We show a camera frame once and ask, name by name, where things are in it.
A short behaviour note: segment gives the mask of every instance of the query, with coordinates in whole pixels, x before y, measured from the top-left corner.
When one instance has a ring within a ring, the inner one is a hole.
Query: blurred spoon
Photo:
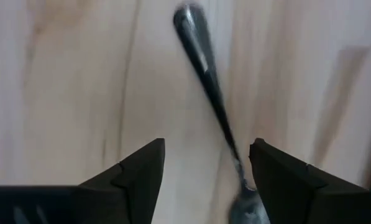
[[[199,76],[207,97],[214,109],[240,182],[240,191],[229,210],[230,224],[265,224],[268,216],[259,193],[252,190],[245,179],[244,167],[229,126],[222,94],[218,83],[214,55],[211,49],[209,31],[204,12],[197,4],[184,4],[174,15],[174,26],[188,57]]]

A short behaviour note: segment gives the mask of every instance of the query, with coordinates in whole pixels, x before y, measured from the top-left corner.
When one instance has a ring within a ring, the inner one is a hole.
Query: wooden surface
[[[199,2],[250,183],[261,137],[368,186],[371,0]],[[79,184],[165,138],[153,222],[227,222],[237,180],[172,26],[180,3],[0,1],[0,184]]]

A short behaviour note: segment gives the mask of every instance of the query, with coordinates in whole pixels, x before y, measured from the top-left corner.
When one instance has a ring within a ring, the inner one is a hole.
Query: light wood grain
[[[117,161],[136,5],[47,1],[39,9],[46,17],[24,77],[30,183],[79,184]]]
[[[355,71],[337,135],[322,167],[358,185],[371,183],[371,50]]]
[[[0,184],[24,183],[22,74],[31,33],[24,0],[0,1]]]

